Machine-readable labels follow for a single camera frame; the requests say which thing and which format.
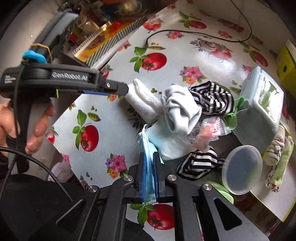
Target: plastic bag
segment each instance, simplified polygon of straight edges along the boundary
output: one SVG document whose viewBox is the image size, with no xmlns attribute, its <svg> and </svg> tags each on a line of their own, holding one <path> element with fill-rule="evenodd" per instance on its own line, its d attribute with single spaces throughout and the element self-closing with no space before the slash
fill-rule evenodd
<svg viewBox="0 0 296 241">
<path fill-rule="evenodd" d="M 204 119 L 202 123 L 198 122 L 187 138 L 193 147 L 207 152 L 210 149 L 210 141 L 216 141 L 219 136 L 227 135 L 230 132 L 219 116 L 212 116 Z"/>
</svg>

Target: black triangular cutout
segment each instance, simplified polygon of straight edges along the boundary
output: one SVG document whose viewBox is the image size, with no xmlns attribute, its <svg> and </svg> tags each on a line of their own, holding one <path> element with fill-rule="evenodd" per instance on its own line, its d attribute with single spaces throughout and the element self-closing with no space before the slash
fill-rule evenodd
<svg viewBox="0 0 296 241">
<path fill-rule="evenodd" d="M 238 218 L 220 199 L 214 199 L 214 203 L 225 230 L 228 231 L 242 224 L 240 218 Z"/>
</svg>

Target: human hand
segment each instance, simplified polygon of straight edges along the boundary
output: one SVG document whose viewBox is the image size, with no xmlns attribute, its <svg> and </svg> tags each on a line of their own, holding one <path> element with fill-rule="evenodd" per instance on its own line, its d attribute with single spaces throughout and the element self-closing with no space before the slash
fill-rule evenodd
<svg viewBox="0 0 296 241">
<path fill-rule="evenodd" d="M 7 147 L 6 136 L 10 135 L 13 138 L 16 138 L 16 130 L 14 124 L 14 115 L 13 112 L 9 109 L 10 101 L 5 102 L 4 104 L 0 104 L 0 146 Z M 44 116 L 36 123 L 34 127 L 33 135 L 28 139 L 27 145 L 25 147 L 25 151 L 27 154 L 33 154 L 37 152 L 43 139 L 46 134 L 46 130 L 49 125 L 48 117 L 55 116 L 56 110 L 52 104 L 48 106 L 45 111 Z M 18 133 L 20 134 L 21 129 L 19 123 L 18 125 Z M 2 152 L 3 155 L 8 156 L 7 152 Z"/>
</svg>

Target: white sock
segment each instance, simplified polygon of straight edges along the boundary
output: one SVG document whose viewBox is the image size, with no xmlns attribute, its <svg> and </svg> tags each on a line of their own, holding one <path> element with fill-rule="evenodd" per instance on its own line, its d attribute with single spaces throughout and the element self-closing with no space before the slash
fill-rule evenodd
<svg viewBox="0 0 296 241">
<path fill-rule="evenodd" d="M 135 79 L 128 88 L 128 94 L 125 95 L 125 99 L 135 111 L 148 124 L 157 121 L 159 115 L 163 112 L 163 106 L 160 100 L 138 79 Z"/>
<path fill-rule="evenodd" d="M 156 123 L 147 132 L 149 142 L 158 149 L 162 160 L 177 159 L 190 152 L 196 151 L 187 139 L 186 135 L 172 133 L 167 126 L 165 117 L 161 115 Z"/>
<path fill-rule="evenodd" d="M 171 85 L 160 99 L 171 132 L 189 134 L 202 113 L 202 108 L 195 103 L 189 90 L 179 85 Z"/>
</svg>

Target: silver screw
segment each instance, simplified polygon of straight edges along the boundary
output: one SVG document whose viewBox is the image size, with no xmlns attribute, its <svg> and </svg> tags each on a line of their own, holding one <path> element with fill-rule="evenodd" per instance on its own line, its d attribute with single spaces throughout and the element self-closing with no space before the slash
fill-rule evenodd
<svg viewBox="0 0 296 241">
<path fill-rule="evenodd" d="M 175 176 L 175 175 L 168 175 L 168 179 L 170 180 L 170 181 L 176 181 L 177 180 L 177 177 Z"/>
<path fill-rule="evenodd" d="M 210 190 L 212 190 L 213 186 L 211 184 L 205 183 L 202 186 L 202 188 L 205 189 L 206 191 L 210 191 Z"/>
<path fill-rule="evenodd" d="M 132 176 L 130 176 L 130 175 L 127 175 L 127 176 L 124 176 L 124 178 L 123 178 L 126 182 L 130 182 L 130 181 L 132 181 L 133 180 L 133 177 Z"/>
<path fill-rule="evenodd" d="M 96 185 L 92 185 L 88 188 L 89 192 L 96 192 L 98 190 L 98 187 Z"/>
</svg>

